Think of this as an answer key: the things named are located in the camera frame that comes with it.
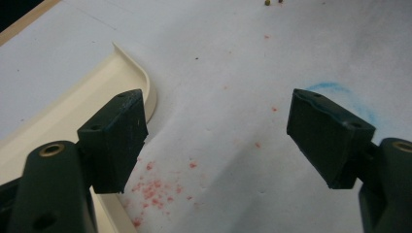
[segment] white table surface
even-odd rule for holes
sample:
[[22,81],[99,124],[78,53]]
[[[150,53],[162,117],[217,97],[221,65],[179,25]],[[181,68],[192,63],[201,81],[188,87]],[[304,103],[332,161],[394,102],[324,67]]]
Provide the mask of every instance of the white table surface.
[[61,1],[0,47],[0,138],[116,41],[157,89],[120,196],[138,232],[362,232],[360,183],[329,190],[286,134],[292,90],[412,141],[412,2],[263,2]]

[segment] brass insert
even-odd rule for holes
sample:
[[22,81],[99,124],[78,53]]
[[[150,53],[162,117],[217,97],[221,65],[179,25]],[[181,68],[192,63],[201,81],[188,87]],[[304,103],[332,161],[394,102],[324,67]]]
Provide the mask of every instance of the brass insert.
[[39,155],[42,157],[50,157],[54,156],[64,150],[64,145],[63,144],[50,144],[46,147],[43,147],[39,151]]
[[411,143],[405,143],[405,142],[397,141],[397,142],[392,143],[392,145],[398,150],[402,150],[402,151],[405,151],[405,152],[412,153],[412,144]]

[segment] red dots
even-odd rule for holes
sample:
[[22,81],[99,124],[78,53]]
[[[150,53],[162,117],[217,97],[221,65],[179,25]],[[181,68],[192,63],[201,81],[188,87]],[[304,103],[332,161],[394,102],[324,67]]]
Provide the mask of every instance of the red dots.
[[145,196],[145,200],[148,200],[155,196],[155,190],[152,185],[146,185],[143,188],[143,195]]
[[140,218],[140,217],[136,217],[136,218],[134,218],[133,219],[133,225],[134,225],[134,227],[139,227],[141,224],[142,224],[142,219]]
[[183,187],[178,184],[178,185],[176,186],[176,193],[181,193],[182,190],[183,190]]
[[189,164],[189,167],[190,167],[191,169],[193,169],[193,168],[197,167],[197,163],[196,163],[195,161],[192,161],[192,162]]
[[137,183],[136,185],[133,186],[133,188],[131,189],[131,191],[140,191],[140,188],[142,187],[141,183]]
[[146,166],[146,170],[150,171],[154,168],[155,163],[154,162],[149,162],[148,165]]
[[157,207],[159,210],[163,209],[164,203],[161,202],[159,199],[152,199],[152,206]]
[[154,187],[161,187],[161,180],[155,180]]

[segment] cream plastic tray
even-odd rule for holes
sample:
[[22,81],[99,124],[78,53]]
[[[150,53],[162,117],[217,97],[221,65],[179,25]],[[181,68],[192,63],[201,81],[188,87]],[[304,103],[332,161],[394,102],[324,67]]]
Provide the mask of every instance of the cream plastic tray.
[[[77,129],[118,93],[142,89],[146,120],[150,119],[156,93],[149,76],[119,46],[114,47],[115,51],[78,84],[0,143],[1,183],[21,176],[27,154],[42,144],[77,142]],[[91,193],[99,232],[135,231],[116,194]]]

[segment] wooden edge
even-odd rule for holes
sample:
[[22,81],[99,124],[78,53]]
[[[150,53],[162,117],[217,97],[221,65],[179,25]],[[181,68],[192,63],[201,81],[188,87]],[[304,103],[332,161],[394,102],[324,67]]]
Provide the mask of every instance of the wooden edge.
[[2,31],[0,33],[0,47],[6,44],[6,42],[15,37],[20,31],[30,25],[30,23],[39,18],[46,11],[51,9],[58,2],[60,2],[60,0],[44,0],[42,3],[33,8],[33,10]]

